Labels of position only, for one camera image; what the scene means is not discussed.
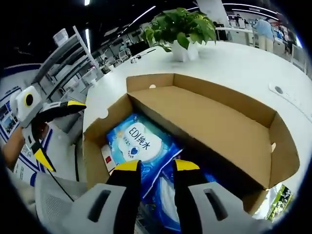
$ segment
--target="robotic hand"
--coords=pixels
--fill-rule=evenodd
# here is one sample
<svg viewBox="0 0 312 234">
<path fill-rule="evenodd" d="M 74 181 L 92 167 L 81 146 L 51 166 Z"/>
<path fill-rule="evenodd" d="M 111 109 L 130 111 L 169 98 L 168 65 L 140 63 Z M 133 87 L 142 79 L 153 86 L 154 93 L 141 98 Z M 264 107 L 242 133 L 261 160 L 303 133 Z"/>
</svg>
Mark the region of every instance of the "robotic hand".
<svg viewBox="0 0 312 234">
<path fill-rule="evenodd" d="M 207 183 L 196 164 L 176 159 L 173 172 L 181 233 L 249 234 L 263 233 L 272 227 L 268 220 L 252 218 L 244 211 L 243 202 L 221 185 Z M 140 183 L 141 161 L 122 163 L 106 184 L 91 188 L 70 203 L 64 217 L 46 222 L 47 226 L 51 233 L 61 234 L 133 234 Z"/>
<path fill-rule="evenodd" d="M 22 126 L 22 134 L 27 147 L 40 163 L 50 171 L 55 172 L 56 170 L 42 145 L 34 138 L 35 126 L 39 123 L 50 122 L 58 117 L 77 113 L 85 109 L 86 106 L 77 101 L 43 103 L 34 86 L 29 86 L 23 91 L 12 94 L 10 106 Z"/>
</svg>

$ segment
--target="plastic packaging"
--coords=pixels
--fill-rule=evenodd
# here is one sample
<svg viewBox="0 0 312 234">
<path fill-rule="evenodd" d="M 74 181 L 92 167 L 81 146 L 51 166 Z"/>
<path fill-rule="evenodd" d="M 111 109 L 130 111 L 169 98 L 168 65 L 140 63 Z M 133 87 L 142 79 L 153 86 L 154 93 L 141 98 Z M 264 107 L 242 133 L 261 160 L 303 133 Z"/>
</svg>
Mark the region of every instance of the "plastic packaging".
<svg viewBox="0 0 312 234">
<path fill-rule="evenodd" d="M 130 115 L 107 134 L 116 165 L 141 160 L 141 197 L 151 190 L 160 171 L 181 149 L 172 137 L 139 114 Z"/>
<path fill-rule="evenodd" d="M 209 172 L 203 173 L 207 182 L 216 181 L 215 177 Z M 155 214 L 158 220 L 167 229 L 180 233 L 180 223 L 175 205 L 175 190 L 172 162 L 168 163 L 161 171 L 161 176 L 157 180 L 153 195 L 155 204 Z"/>
<path fill-rule="evenodd" d="M 153 196 L 155 215 L 165 228 L 180 233 L 181 228 L 176 211 L 175 194 L 173 184 L 160 176 Z"/>
</svg>

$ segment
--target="cardboard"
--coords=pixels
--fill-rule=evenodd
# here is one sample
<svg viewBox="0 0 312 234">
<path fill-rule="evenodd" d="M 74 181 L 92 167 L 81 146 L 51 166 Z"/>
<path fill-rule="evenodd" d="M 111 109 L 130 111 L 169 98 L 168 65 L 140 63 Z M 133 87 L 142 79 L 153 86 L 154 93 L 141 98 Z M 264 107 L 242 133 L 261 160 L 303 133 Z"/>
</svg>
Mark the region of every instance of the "cardboard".
<svg viewBox="0 0 312 234">
<path fill-rule="evenodd" d="M 263 103 L 227 87 L 179 74 L 127 78 L 127 91 L 84 132 L 84 160 L 89 188 L 109 174 L 100 152 L 109 130 L 133 111 L 143 112 L 228 182 L 227 189 L 253 213 L 266 189 L 292 176 L 299 158 L 279 114 Z"/>
</svg>

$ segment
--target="white desk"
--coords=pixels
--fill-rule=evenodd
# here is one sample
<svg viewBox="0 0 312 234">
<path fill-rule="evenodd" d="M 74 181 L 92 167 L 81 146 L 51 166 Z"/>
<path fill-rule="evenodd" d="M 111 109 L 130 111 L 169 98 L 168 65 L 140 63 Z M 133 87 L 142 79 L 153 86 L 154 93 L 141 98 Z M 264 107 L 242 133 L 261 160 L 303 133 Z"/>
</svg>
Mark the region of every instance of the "white desk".
<svg viewBox="0 0 312 234">
<path fill-rule="evenodd" d="M 246 33 L 247 36 L 249 34 L 254 34 L 253 30 L 251 29 L 242 29 L 242 28 L 230 28 L 230 27 L 218 27 L 215 28 L 217 31 L 224 30 L 224 31 L 234 31 L 234 32 L 240 32 L 240 33 Z M 274 41 L 283 43 L 283 40 L 277 37 L 274 37 Z"/>
<path fill-rule="evenodd" d="M 155 51 L 143 56 L 137 63 L 122 63 L 101 78 L 95 87 L 90 88 L 84 114 L 84 131 L 103 115 L 105 108 L 126 93 L 128 76 L 156 73 L 180 73 L 209 80 L 245 93 L 277 110 L 287 124 L 299 153 L 299 171 L 284 181 L 293 192 L 297 191 L 312 152 L 312 123 L 268 87 L 269 84 L 280 86 L 284 92 L 292 94 L 308 106 L 312 113 L 312 81 L 303 72 L 277 55 L 230 42 L 217 41 L 216 45 L 214 42 L 202 45 L 199 60 L 185 63 L 173 62 L 172 53 L 156 47 Z"/>
</svg>

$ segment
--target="potted plant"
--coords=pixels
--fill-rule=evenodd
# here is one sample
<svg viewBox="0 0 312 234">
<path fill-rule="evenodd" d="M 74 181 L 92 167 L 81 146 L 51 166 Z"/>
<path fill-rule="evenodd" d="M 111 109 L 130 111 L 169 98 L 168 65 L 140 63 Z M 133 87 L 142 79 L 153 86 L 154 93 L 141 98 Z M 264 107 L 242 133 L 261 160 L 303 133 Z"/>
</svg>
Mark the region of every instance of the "potted plant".
<svg viewBox="0 0 312 234">
<path fill-rule="evenodd" d="M 171 52 L 179 61 L 198 58 L 196 42 L 216 42 L 215 26 L 205 15 L 190 13 L 184 8 L 163 11 L 144 28 L 142 38 L 150 45 L 158 45 Z"/>
</svg>

